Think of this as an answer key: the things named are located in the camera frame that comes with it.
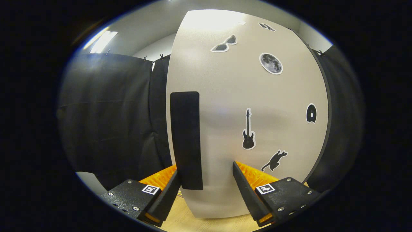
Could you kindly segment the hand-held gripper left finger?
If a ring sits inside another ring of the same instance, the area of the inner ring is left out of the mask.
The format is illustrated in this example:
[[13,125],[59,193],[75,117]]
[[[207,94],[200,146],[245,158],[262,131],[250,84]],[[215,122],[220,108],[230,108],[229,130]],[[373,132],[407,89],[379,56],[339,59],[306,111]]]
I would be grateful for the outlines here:
[[161,227],[180,187],[177,167],[172,165],[140,181],[127,179],[100,197],[135,220]]

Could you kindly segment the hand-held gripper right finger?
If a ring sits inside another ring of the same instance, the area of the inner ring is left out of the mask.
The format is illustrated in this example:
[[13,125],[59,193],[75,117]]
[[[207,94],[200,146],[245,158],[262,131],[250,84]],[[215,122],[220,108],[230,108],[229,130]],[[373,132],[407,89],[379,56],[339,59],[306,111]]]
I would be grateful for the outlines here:
[[321,197],[318,191],[292,177],[278,179],[238,161],[233,162],[232,174],[259,227],[285,223]]

